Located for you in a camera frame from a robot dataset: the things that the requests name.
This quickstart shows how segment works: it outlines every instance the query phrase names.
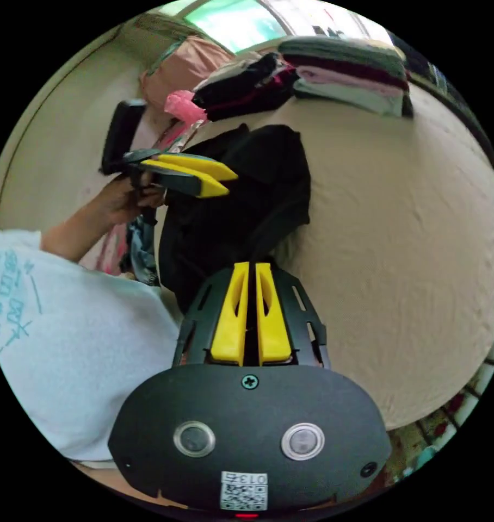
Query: folded clothes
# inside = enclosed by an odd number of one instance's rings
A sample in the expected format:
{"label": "folded clothes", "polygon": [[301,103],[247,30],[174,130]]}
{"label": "folded clothes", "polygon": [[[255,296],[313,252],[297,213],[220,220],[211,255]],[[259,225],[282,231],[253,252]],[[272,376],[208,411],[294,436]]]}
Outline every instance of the folded clothes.
{"label": "folded clothes", "polygon": [[243,60],[232,60],[231,62],[223,65],[219,69],[216,69],[216,71],[211,73],[211,75],[208,78],[201,81],[193,89],[193,92],[199,91],[205,85],[210,85],[211,83],[216,83],[227,78],[233,78],[234,76],[238,76],[239,74],[244,72],[249,65],[256,63],[261,57],[261,54],[251,52],[248,53]]}
{"label": "folded clothes", "polygon": [[278,52],[316,57],[374,67],[394,78],[405,80],[403,60],[393,48],[377,47],[365,40],[343,40],[322,36],[295,36],[284,40]]}
{"label": "folded clothes", "polygon": [[368,89],[335,83],[308,83],[303,79],[295,82],[293,89],[296,94],[304,92],[318,98],[349,103],[381,116],[401,117],[403,113],[403,94],[383,96]]}
{"label": "folded clothes", "polygon": [[198,89],[194,95],[193,103],[202,109],[207,109],[213,105],[243,98],[261,82],[274,75],[280,66],[281,62],[276,53],[265,54],[257,62],[247,64],[240,74],[204,85]]}
{"label": "folded clothes", "polygon": [[279,109],[293,95],[293,84],[298,75],[288,67],[270,78],[266,83],[251,90],[246,96],[206,109],[210,121],[226,120],[235,116],[262,113]]}
{"label": "folded clothes", "polygon": [[[318,94],[311,94],[309,92],[305,91],[299,91],[294,89],[294,96],[298,99],[305,99],[305,100],[313,100],[313,99],[319,99],[322,96],[318,96]],[[414,109],[412,106],[412,100],[410,100],[410,96],[407,92],[403,93],[403,106],[402,106],[402,112],[401,116],[403,118],[412,119],[414,117]]]}
{"label": "folded clothes", "polygon": [[320,69],[339,72],[341,74],[347,74],[357,78],[372,80],[374,82],[383,83],[385,85],[393,85],[404,91],[409,90],[409,84],[406,81],[406,76],[404,80],[400,80],[398,78],[394,78],[386,71],[375,69],[366,65],[351,64],[346,61],[326,60],[313,56],[297,56],[295,54],[286,54],[283,58],[287,63],[293,65],[294,67],[318,67]]}
{"label": "folded clothes", "polygon": [[357,78],[356,76],[351,76],[349,74],[320,69],[319,67],[304,65],[297,67],[296,72],[300,78],[303,78],[308,83],[337,83],[340,85],[368,89],[369,91],[377,92],[383,96],[403,95],[403,90],[394,85],[386,85],[384,83],[374,82],[364,78]]}

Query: person's hand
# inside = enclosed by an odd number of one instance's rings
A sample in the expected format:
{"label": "person's hand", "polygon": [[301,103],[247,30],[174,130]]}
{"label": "person's hand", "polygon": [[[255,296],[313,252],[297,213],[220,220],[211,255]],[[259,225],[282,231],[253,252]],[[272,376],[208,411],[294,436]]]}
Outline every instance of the person's hand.
{"label": "person's hand", "polygon": [[[145,172],[140,184],[148,187],[150,182],[151,174]],[[137,218],[144,207],[160,207],[164,203],[164,196],[164,189],[148,187],[142,190],[142,196],[138,198],[131,180],[121,175],[110,181],[91,203],[96,206],[97,213],[103,216],[104,221],[120,225]]]}

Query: gray folded cloth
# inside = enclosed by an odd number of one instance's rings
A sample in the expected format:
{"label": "gray folded cloth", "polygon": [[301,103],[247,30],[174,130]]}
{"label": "gray folded cloth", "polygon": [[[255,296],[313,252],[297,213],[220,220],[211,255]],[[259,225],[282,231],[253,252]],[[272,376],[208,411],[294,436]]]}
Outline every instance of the gray folded cloth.
{"label": "gray folded cloth", "polygon": [[346,61],[386,71],[394,78],[406,79],[405,66],[395,49],[376,47],[364,40],[343,40],[328,36],[291,36],[278,46],[278,52],[326,60]]}

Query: clothing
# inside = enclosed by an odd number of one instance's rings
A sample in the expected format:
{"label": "clothing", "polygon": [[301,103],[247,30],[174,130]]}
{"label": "clothing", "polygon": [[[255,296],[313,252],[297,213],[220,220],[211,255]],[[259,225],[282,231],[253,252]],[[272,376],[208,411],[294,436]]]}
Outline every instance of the clothing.
{"label": "clothing", "polygon": [[126,397],[171,367],[178,328],[157,289],[0,231],[0,366],[21,406],[66,458],[107,461]]}
{"label": "clothing", "polygon": [[279,109],[292,96],[292,85],[298,79],[293,67],[271,77],[265,84],[254,88],[243,98],[206,108],[210,121]]}
{"label": "clothing", "polygon": [[214,105],[233,102],[249,95],[261,82],[270,78],[280,67],[276,53],[268,53],[257,62],[248,64],[240,74],[225,78],[198,89],[193,103],[207,109]]}
{"label": "clothing", "polygon": [[240,61],[232,60],[229,63],[222,65],[219,69],[209,75],[208,78],[201,81],[194,89],[194,92],[199,91],[205,85],[221,82],[227,78],[233,78],[243,73],[245,69],[251,64],[256,63],[262,56],[258,53],[248,53],[248,55]]}
{"label": "clothing", "polygon": [[188,148],[227,165],[238,179],[227,197],[168,192],[158,248],[162,285],[186,313],[203,281],[236,262],[259,262],[280,240],[309,223],[311,176],[299,133],[285,125],[247,125]]}
{"label": "clothing", "polygon": [[297,67],[296,72],[308,83],[330,84],[337,83],[340,85],[347,85],[358,87],[361,89],[368,89],[372,92],[377,92],[384,96],[402,96],[403,90],[393,85],[386,85],[384,83],[373,82],[372,80],[365,80],[350,76],[349,74],[341,74],[340,72],[329,71],[327,69],[320,69],[319,67]]}
{"label": "clothing", "polygon": [[403,93],[395,96],[383,96],[377,92],[354,86],[336,83],[309,83],[302,79],[294,84],[294,90],[320,98],[350,103],[381,116],[401,117],[403,111]]}
{"label": "clothing", "polygon": [[377,47],[365,40],[294,36],[281,42],[278,52],[284,58],[299,55],[370,66],[386,71],[394,78],[406,79],[403,61],[395,49]]}
{"label": "clothing", "polygon": [[140,283],[159,286],[155,262],[155,227],[138,216],[127,225],[127,252],[120,260],[122,272],[132,272]]}
{"label": "clothing", "polygon": [[[301,90],[294,90],[294,96],[296,98],[301,98],[304,100],[313,100],[318,98],[323,98],[324,96],[318,96],[317,93],[309,93],[306,91]],[[402,101],[402,109],[401,109],[401,116],[403,118],[413,118],[414,117],[414,108],[412,105],[412,100],[410,99],[410,96],[408,93],[403,94],[403,101]]]}
{"label": "clothing", "polygon": [[374,67],[352,64],[346,61],[338,60],[325,60],[323,58],[317,58],[313,56],[298,56],[294,54],[287,54],[284,56],[285,61],[294,67],[299,66],[313,66],[321,69],[327,69],[329,71],[336,71],[342,74],[348,74],[357,78],[363,78],[372,80],[374,82],[384,83],[386,85],[394,85],[403,89],[404,91],[409,90],[409,84],[405,80],[394,78],[386,71],[376,69]]}

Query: pink towel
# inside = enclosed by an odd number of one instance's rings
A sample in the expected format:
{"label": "pink towel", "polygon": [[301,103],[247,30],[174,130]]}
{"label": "pink towel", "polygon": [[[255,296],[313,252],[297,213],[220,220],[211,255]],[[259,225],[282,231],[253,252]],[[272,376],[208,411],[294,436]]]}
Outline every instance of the pink towel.
{"label": "pink towel", "polygon": [[343,74],[328,69],[321,69],[312,65],[301,65],[296,68],[298,75],[309,83],[338,83],[350,87],[359,87],[372,92],[377,92],[383,96],[401,96],[403,91],[399,87],[393,85],[385,85],[384,83],[357,78],[349,74]]}

